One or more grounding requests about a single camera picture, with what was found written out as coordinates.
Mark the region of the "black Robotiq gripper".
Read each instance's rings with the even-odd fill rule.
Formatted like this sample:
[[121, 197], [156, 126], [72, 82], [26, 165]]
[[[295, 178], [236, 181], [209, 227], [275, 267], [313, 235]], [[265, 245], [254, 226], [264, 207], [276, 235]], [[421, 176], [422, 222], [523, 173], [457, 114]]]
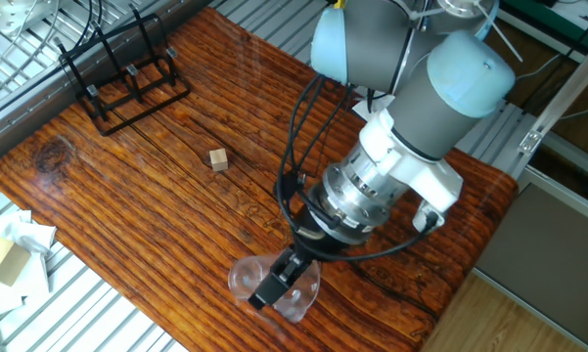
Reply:
[[268, 275], [249, 297], [249, 304], [256, 310], [261, 310], [266, 305], [273, 305], [286, 292], [294, 293], [297, 290], [299, 293], [309, 293], [311, 291], [312, 281], [308, 274], [312, 264], [311, 259], [321, 260], [321, 258], [303, 247], [304, 244], [329, 256], [337, 256], [341, 260], [351, 257], [351, 254], [344, 253], [350, 245], [328, 235], [316, 223], [305, 205], [294, 214], [293, 220], [301, 230], [318, 233], [320, 238], [314, 240], [298, 233], [293, 234], [294, 241], [291, 248], [285, 249], [280, 254], [271, 265]]

